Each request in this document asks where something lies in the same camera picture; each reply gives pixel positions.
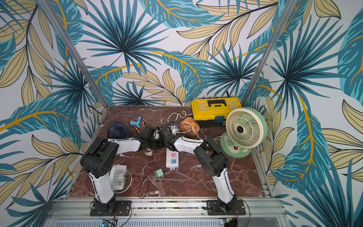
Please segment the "yellow black toolbox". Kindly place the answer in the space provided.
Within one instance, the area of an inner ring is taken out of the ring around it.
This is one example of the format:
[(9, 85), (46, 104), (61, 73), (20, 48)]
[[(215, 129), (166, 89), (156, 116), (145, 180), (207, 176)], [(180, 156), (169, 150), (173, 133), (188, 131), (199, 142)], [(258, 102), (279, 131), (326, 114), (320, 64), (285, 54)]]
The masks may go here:
[(230, 112), (241, 107), (237, 97), (195, 99), (192, 115), (200, 128), (222, 127)]

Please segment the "orange small desk fan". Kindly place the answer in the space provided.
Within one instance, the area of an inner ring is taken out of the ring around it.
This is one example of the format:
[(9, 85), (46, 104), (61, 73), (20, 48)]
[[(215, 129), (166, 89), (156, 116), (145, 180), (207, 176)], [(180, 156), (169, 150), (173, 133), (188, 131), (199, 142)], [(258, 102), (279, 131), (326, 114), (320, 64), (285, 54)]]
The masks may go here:
[(181, 121), (180, 128), (190, 137), (196, 137), (200, 130), (198, 123), (192, 117), (186, 117)]

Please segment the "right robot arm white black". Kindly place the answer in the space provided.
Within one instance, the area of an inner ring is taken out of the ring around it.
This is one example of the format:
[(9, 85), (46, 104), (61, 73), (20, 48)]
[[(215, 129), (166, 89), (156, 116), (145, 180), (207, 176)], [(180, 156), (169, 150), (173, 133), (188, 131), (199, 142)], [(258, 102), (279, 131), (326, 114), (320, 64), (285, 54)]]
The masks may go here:
[(217, 199), (227, 207), (234, 206), (237, 198), (228, 177), (228, 158), (212, 138), (189, 139), (172, 134), (168, 127), (161, 128), (158, 135), (170, 151), (194, 154), (206, 173), (212, 176), (217, 189)]

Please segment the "pink plug adapter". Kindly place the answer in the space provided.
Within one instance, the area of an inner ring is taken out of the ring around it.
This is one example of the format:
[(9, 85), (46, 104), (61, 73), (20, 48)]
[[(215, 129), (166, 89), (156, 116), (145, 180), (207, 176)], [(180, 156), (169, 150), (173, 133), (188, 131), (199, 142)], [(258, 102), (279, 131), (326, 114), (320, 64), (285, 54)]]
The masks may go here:
[(148, 157), (152, 157), (153, 156), (153, 153), (154, 153), (154, 151), (151, 150), (151, 149), (145, 150), (145, 155), (148, 156)]

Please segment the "large green cream desk fan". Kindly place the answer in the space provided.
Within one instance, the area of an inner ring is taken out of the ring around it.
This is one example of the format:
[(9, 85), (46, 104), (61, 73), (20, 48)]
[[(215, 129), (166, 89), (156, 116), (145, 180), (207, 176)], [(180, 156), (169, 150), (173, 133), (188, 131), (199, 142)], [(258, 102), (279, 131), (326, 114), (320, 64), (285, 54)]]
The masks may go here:
[(238, 108), (226, 119), (220, 146), (227, 156), (242, 159), (266, 139), (267, 133), (267, 122), (260, 112), (250, 107)]

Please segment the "white small fan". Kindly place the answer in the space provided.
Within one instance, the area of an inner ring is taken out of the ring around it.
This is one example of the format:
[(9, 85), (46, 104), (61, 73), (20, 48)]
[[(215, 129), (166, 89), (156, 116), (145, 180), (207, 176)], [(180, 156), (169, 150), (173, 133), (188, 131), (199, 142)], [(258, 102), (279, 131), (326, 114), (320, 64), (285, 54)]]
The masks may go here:
[(110, 183), (114, 191), (121, 191), (124, 189), (126, 182), (127, 166), (126, 165), (113, 165), (110, 172)]

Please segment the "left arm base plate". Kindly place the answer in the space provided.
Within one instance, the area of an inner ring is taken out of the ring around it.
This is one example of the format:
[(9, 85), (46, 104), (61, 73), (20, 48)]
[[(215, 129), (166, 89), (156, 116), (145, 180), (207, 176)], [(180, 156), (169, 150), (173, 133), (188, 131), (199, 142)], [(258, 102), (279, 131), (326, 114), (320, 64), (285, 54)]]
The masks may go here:
[(129, 216), (131, 211), (131, 201), (111, 200), (107, 204), (94, 199), (91, 205), (91, 217), (104, 216)]

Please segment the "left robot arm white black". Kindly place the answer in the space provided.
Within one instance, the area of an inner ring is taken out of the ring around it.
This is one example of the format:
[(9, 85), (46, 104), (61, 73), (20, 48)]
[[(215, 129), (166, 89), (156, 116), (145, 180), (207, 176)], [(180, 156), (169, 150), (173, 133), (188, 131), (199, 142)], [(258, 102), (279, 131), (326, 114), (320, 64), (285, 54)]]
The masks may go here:
[(159, 130), (159, 127), (145, 127), (136, 137), (126, 139), (97, 137), (91, 143), (80, 164), (92, 181), (96, 201), (104, 205), (115, 198), (110, 172), (116, 156), (159, 147)]

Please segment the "dark blue small fan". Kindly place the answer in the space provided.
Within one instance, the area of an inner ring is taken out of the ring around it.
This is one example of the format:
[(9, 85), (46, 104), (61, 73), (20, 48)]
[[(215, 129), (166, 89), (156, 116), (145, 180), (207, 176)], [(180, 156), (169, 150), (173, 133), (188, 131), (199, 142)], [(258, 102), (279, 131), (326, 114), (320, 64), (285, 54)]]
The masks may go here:
[(116, 122), (107, 129), (107, 138), (109, 139), (126, 139), (130, 137), (127, 126), (123, 123)]

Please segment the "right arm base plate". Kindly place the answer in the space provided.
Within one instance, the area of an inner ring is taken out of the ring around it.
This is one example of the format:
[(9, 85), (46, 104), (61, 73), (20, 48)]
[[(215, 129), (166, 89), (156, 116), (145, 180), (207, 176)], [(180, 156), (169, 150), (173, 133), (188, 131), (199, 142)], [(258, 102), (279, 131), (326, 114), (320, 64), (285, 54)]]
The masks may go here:
[(219, 200), (208, 200), (207, 205), (203, 206), (202, 209), (208, 212), (209, 216), (218, 216), (218, 215), (245, 215), (245, 205), (242, 200), (237, 200), (234, 206), (227, 206)]

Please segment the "green plug adapter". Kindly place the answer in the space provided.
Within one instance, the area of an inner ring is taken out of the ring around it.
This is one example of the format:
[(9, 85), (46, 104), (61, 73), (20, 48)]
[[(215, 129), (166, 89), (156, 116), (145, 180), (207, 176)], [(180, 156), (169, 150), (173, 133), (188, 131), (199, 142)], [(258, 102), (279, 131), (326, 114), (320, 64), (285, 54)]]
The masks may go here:
[(155, 171), (155, 177), (156, 178), (162, 178), (164, 176), (164, 172), (163, 172), (163, 170), (160, 168), (160, 169), (157, 169), (156, 171)]

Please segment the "blue plastic toy figure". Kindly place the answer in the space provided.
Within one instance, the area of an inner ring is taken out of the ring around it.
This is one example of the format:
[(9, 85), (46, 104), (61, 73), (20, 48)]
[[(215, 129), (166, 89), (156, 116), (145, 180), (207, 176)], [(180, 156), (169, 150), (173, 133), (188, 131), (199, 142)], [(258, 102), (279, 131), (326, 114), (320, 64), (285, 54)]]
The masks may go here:
[(138, 117), (137, 121), (130, 121), (131, 126), (136, 126), (137, 128), (141, 128), (141, 116)]

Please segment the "white power strip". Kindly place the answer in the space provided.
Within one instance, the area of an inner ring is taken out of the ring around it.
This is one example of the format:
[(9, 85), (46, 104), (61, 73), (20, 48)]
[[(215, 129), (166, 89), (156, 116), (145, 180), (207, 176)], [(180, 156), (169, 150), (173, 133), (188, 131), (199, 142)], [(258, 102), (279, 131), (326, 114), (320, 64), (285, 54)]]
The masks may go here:
[(179, 167), (179, 152), (166, 149), (166, 162), (165, 166), (170, 170), (174, 170)]

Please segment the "yellow handled pliers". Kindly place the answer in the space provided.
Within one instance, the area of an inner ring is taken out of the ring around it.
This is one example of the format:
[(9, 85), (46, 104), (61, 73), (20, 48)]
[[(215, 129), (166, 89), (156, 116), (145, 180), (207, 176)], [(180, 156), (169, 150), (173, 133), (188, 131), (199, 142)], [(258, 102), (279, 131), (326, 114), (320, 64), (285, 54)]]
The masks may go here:
[[(135, 128), (137, 133), (141, 133), (140, 128), (138, 128), (136, 125), (134, 125), (134, 128)], [(142, 123), (142, 128), (145, 128), (145, 123), (144, 122)]]

